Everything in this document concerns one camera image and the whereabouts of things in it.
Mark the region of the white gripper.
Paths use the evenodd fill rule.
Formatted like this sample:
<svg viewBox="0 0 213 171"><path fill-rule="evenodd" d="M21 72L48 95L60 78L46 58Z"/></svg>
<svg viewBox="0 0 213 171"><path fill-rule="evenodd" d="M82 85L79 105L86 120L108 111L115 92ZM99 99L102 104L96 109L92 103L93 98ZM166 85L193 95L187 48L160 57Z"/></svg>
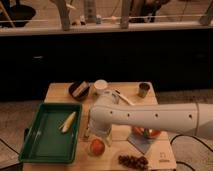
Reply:
<svg viewBox="0 0 213 171"><path fill-rule="evenodd" d="M92 134L100 137L108 146L112 145L112 124L95 121L90 118L88 123L89 130Z"/></svg>

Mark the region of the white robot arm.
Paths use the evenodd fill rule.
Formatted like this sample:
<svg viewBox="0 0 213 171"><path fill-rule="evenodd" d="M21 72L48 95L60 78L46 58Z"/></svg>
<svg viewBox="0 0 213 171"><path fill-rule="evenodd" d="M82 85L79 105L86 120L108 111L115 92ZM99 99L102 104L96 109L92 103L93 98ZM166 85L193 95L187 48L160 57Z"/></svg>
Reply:
<svg viewBox="0 0 213 171"><path fill-rule="evenodd" d="M113 90L105 90L89 109L90 131L106 138L112 125L129 125L213 140L213 104L182 103L120 105Z"/></svg>

